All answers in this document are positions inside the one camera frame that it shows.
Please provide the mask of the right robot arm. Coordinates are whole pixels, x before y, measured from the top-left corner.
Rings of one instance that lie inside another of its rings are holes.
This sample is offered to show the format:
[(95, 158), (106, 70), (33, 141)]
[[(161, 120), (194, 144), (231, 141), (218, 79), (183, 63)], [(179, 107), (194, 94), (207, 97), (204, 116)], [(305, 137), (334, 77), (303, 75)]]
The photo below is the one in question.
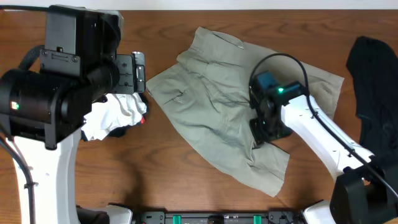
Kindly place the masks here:
[(330, 201), (302, 211), (304, 223), (385, 223), (397, 218), (397, 158), (375, 156), (345, 134), (300, 82), (280, 85), (271, 72), (250, 78), (250, 120), (257, 145), (297, 133), (335, 186)]

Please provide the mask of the black garment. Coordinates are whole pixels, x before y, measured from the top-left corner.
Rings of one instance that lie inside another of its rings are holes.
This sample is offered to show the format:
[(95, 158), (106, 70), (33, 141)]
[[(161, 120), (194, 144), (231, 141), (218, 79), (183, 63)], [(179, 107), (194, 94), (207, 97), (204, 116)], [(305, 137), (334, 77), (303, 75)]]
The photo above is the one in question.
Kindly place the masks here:
[(346, 68), (353, 77), (359, 144), (375, 156), (397, 156), (397, 55), (385, 42), (358, 37)]

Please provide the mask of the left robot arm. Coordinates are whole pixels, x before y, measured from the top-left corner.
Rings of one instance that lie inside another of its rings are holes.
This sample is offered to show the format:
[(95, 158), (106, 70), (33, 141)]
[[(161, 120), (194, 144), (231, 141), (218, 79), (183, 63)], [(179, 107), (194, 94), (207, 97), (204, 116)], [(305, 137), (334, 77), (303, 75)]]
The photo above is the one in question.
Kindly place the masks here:
[(76, 204), (75, 164), (85, 116), (108, 103), (117, 118), (146, 89), (142, 52), (119, 54), (118, 11), (52, 5), (45, 43), (1, 77), (1, 147), (14, 161), (22, 223), (133, 223), (117, 203)]

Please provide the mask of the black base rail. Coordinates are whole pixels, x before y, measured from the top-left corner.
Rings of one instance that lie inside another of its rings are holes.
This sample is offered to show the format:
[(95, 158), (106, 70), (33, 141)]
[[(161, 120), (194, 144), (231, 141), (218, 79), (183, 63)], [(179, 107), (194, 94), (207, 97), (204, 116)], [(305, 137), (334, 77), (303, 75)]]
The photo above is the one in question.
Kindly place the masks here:
[(305, 224), (300, 213), (269, 211), (262, 213), (172, 213), (141, 212), (132, 224)]

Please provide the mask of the white folded t-shirt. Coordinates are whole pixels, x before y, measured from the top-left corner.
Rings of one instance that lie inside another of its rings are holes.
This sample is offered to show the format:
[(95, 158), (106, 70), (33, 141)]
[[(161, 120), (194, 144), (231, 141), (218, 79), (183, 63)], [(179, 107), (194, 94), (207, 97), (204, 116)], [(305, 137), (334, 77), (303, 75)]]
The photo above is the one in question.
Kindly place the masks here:
[(81, 138), (84, 141), (102, 141), (107, 136), (121, 137), (127, 129), (144, 122), (147, 105), (138, 93), (131, 95), (107, 94), (104, 103), (93, 103), (84, 116)]

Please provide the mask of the grey-green shorts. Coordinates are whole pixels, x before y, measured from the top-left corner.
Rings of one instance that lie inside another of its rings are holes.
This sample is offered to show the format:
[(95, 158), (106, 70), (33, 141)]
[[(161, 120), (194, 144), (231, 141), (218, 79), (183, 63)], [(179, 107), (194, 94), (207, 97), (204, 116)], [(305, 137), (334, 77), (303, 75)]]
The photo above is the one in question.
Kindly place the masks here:
[(249, 77), (270, 70), (277, 81), (308, 80), (318, 105), (333, 117), (343, 78), (222, 32), (198, 28), (190, 48), (147, 82), (147, 91), (178, 133), (218, 170), (275, 196), (289, 155), (273, 144), (255, 145), (249, 121)]

